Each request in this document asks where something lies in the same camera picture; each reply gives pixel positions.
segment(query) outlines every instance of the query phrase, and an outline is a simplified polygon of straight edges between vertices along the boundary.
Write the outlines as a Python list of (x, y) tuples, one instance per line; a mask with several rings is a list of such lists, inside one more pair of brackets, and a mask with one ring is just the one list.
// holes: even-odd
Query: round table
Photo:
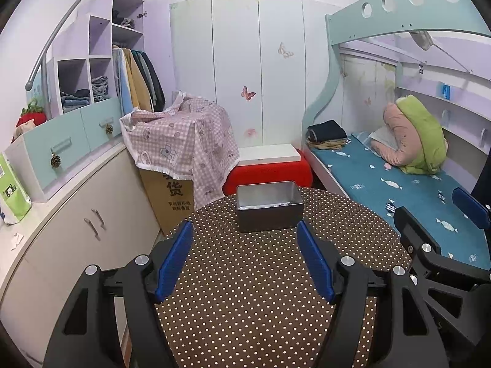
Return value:
[[(345, 197), (301, 188), (303, 217), (341, 255), (407, 268), (397, 233)], [(193, 213), (195, 237), (174, 292), (157, 307), (180, 367), (310, 367), (332, 318), (296, 244), (296, 229), (240, 233), (235, 195)], [(375, 317), (368, 298), (354, 366), (365, 366)]]

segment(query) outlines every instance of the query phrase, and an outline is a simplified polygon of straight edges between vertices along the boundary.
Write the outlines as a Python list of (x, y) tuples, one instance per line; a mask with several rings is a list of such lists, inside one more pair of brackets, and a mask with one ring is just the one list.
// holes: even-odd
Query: metal bolt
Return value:
[(150, 259), (147, 255), (139, 255), (136, 259), (134, 259), (134, 262), (138, 265), (145, 265), (148, 263), (148, 260)]
[(351, 256), (343, 256), (341, 262), (349, 267), (354, 264), (354, 259)]
[(404, 270), (400, 265), (396, 265), (396, 267), (392, 268), (392, 271), (395, 275), (404, 275), (406, 274), (406, 270)]
[(96, 272), (97, 272), (96, 265), (89, 265), (89, 267), (85, 269), (85, 274), (87, 275), (94, 275)]

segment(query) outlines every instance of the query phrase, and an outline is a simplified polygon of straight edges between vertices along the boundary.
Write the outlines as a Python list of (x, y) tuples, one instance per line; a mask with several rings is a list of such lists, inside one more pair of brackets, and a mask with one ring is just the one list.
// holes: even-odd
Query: red stool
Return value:
[(299, 187), (312, 186), (312, 171), (303, 153), (298, 162), (269, 163), (264, 165), (237, 166), (228, 175), (223, 193), (235, 194), (239, 185), (262, 184), (266, 182), (294, 181)]

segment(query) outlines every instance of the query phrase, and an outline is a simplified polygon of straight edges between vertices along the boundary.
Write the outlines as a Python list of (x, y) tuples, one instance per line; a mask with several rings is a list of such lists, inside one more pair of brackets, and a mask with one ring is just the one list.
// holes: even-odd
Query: cardboard box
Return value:
[(140, 169), (141, 180), (164, 234), (170, 233), (195, 210), (191, 180)]

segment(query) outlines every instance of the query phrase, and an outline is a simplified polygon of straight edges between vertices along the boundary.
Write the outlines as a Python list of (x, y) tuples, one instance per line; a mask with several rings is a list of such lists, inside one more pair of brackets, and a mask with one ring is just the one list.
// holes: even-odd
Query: pink blanket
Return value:
[(195, 209), (223, 197), (239, 162), (227, 112), (180, 93), (164, 112), (134, 110), (121, 118), (123, 140), (137, 167), (193, 181)]

